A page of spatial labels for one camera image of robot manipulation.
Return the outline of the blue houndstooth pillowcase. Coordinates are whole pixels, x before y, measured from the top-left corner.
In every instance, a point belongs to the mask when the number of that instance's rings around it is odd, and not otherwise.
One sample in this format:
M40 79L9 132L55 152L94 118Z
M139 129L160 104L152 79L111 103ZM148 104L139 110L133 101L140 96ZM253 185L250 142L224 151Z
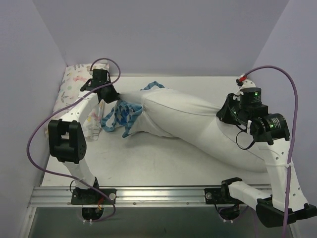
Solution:
M166 92L168 88L154 81L137 91L120 93L115 106L101 120L106 132L113 132L119 127L124 128L123 138L137 132L147 132L160 137L173 138L157 122L161 115L160 106L150 103L153 96Z

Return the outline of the white pillow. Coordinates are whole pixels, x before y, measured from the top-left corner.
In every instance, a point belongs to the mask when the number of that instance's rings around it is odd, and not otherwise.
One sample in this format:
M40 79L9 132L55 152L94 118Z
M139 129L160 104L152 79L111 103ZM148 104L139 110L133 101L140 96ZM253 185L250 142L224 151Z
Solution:
M130 134L148 132L160 137L180 138L219 161L239 169L265 173L264 158L257 145L242 150L252 141L247 134L236 143L237 127L221 122L220 107L201 98L172 89L150 89L121 93L120 98L141 106L132 120Z

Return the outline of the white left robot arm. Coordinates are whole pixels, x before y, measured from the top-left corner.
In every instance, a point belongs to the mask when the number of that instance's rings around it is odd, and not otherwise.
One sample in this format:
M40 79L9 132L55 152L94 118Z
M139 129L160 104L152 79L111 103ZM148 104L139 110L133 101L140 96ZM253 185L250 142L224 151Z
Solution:
M109 72L93 69L92 78L80 88L75 105L59 119L48 124L50 155L57 158L76 180L76 188L83 190L82 197L94 204L100 199L98 180L91 173L85 160L87 143L82 125L101 101L111 103L119 99L119 93L111 83Z

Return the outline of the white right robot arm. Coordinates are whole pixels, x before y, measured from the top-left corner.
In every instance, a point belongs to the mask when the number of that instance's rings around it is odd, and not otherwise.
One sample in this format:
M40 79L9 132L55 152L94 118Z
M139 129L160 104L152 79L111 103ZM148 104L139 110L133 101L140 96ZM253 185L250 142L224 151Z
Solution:
M256 211L267 228L281 227L317 215L317 208L304 197L293 164L288 162L290 132L281 114L270 114L262 103L262 90L244 88L239 95L230 93L217 118L225 124L244 126L242 132L250 134L253 141L247 147L257 145L264 156L272 193L265 193L235 177L222 181L219 196L230 203L239 200Z

